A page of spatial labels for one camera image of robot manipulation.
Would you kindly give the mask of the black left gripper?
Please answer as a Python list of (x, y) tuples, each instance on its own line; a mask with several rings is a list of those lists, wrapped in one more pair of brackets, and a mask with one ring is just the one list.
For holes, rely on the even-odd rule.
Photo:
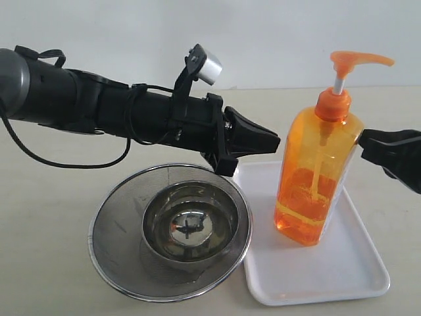
[(275, 153), (280, 138), (227, 106), (224, 114), (232, 126), (227, 150), (222, 105), (223, 99), (213, 93), (185, 100), (172, 97), (164, 144), (199, 152), (215, 174), (232, 177), (238, 164), (236, 157)]

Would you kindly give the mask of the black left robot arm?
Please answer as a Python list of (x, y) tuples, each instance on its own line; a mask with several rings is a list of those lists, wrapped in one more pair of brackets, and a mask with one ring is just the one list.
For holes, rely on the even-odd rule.
[(184, 59), (173, 88), (128, 85), (64, 67), (59, 49), (1, 50), (1, 119), (77, 134), (110, 134), (142, 145), (198, 152), (216, 174), (232, 176), (238, 159), (275, 153), (277, 133), (224, 106), (219, 95), (190, 96), (194, 81), (213, 84), (220, 61), (201, 45)]

